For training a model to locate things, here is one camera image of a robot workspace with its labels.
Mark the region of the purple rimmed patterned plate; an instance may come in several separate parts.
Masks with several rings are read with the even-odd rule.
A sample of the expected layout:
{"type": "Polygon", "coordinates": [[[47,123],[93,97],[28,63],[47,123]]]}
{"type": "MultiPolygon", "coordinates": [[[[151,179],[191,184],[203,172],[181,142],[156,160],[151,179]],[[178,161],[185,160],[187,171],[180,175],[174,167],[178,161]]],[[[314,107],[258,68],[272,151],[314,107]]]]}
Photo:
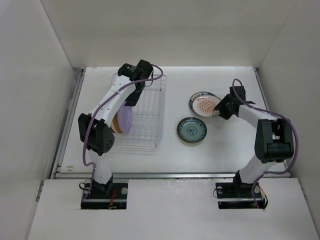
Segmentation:
{"type": "Polygon", "coordinates": [[[219,97],[214,95],[202,95],[189,102],[190,108],[194,114],[204,118],[212,118],[219,116],[219,111],[215,107],[221,101],[219,97]]]}

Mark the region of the plain purple plate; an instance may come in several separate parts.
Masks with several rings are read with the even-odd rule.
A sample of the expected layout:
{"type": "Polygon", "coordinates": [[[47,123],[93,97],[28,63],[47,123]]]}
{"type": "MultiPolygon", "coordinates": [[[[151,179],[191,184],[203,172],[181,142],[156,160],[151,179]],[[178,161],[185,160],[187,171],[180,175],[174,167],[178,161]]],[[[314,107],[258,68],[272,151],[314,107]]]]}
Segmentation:
{"type": "Polygon", "coordinates": [[[122,133],[128,134],[131,131],[133,111],[131,106],[122,105],[117,111],[117,123],[122,133]]]}

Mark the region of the dark green rimmed plate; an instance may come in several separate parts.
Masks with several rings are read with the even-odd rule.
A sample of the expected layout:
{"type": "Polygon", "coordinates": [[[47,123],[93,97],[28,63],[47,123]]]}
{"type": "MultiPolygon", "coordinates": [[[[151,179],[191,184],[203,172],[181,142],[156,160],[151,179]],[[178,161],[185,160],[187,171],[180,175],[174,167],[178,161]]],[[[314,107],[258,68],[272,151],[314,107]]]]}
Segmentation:
{"type": "Polygon", "coordinates": [[[188,144],[197,144],[207,136],[207,126],[199,118],[185,117],[177,125],[179,138],[188,144]]]}

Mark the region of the white plate dark lettered rim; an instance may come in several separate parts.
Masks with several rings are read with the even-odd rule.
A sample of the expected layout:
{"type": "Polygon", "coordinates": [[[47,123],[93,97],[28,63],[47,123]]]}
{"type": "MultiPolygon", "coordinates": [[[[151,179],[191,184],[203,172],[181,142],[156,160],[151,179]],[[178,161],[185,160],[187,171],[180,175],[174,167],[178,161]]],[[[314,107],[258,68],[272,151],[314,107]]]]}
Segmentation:
{"type": "Polygon", "coordinates": [[[208,91],[199,91],[194,93],[190,99],[189,99],[189,104],[192,104],[193,101],[197,98],[197,97],[201,97],[201,96],[216,96],[215,94],[208,92],[208,91]]]}

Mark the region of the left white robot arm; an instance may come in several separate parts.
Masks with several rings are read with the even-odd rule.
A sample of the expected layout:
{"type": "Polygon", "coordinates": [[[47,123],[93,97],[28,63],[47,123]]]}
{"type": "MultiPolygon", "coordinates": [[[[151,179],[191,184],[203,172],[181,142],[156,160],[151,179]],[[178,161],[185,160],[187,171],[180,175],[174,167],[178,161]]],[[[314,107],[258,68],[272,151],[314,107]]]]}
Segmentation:
{"type": "Polygon", "coordinates": [[[78,129],[82,147],[82,163],[84,166],[92,167],[89,186],[83,189],[86,200],[92,192],[100,198],[107,198],[112,192],[113,175],[102,160],[87,161],[87,151],[93,151],[98,156],[110,151],[115,142],[114,133],[111,130],[111,123],[119,109],[136,106],[139,98],[146,87],[146,82],[156,81],[163,76],[163,70],[158,68],[160,75],[153,77],[156,65],[141,59],[137,65],[123,64],[117,71],[116,78],[102,100],[88,114],[80,114],[78,117],[78,129]]]}

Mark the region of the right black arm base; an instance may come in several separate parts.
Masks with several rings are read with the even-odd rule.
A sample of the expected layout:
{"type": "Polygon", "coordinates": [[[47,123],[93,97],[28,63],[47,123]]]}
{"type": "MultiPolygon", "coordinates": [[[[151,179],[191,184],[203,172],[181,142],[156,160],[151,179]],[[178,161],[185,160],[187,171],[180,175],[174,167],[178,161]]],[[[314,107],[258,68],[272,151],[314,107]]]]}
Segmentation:
{"type": "Polygon", "coordinates": [[[217,198],[217,205],[220,210],[265,210],[269,204],[268,197],[258,184],[254,187],[252,193],[251,186],[236,191],[232,182],[218,181],[215,183],[213,195],[217,198]]]}

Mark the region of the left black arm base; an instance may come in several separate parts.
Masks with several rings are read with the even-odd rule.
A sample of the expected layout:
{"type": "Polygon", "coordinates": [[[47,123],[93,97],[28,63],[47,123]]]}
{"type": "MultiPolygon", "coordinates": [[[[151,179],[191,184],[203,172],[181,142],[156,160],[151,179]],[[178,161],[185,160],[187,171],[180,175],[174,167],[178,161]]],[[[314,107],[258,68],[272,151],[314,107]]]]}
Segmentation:
{"type": "Polygon", "coordinates": [[[113,177],[106,184],[96,181],[81,182],[80,207],[82,210],[125,210],[129,184],[127,180],[114,181],[113,177]]]}

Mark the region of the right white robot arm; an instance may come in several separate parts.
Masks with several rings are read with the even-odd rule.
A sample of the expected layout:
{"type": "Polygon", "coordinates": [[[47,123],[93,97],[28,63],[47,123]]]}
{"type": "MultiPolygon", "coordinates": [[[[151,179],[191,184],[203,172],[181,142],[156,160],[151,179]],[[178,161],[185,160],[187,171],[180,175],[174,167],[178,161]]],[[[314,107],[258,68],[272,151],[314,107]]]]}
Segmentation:
{"type": "Polygon", "coordinates": [[[252,188],[271,167],[294,156],[293,127],[283,116],[255,108],[246,101],[245,87],[231,86],[214,108],[225,120],[236,116],[255,128],[254,155],[233,177],[232,193],[240,198],[252,188]]]}

